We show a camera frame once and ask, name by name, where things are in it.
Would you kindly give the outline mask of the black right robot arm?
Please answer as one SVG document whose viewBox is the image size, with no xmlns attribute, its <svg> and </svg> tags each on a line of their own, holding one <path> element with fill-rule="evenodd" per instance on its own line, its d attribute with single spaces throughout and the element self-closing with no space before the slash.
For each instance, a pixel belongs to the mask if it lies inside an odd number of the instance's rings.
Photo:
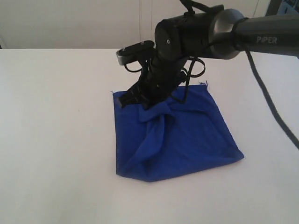
<svg viewBox="0 0 299 224">
<path fill-rule="evenodd" d="M 172 97 L 189 84 L 187 61 L 202 58 L 229 60 L 242 51 L 294 56 L 299 52 L 299 17 L 273 15 L 246 18 L 235 9 L 215 14 L 185 13 L 160 21 L 155 39 L 117 51 L 121 66 L 138 62 L 140 77 L 118 101 L 121 107 L 140 104 L 144 109 Z"/>
</svg>

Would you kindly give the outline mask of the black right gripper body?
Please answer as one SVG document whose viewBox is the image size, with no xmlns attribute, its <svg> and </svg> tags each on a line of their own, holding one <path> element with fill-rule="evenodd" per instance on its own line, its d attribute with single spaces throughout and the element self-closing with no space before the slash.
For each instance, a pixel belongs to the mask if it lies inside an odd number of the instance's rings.
<svg viewBox="0 0 299 224">
<path fill-rule="evenodd" d="M 155 50 L 140 78 L 140 93 L 145 98 L 143 105 L 156 105 L 165 101 L 177 87 L 186 81 L 182 68 L 188 57 L 169 61 Z"/>
</svg>

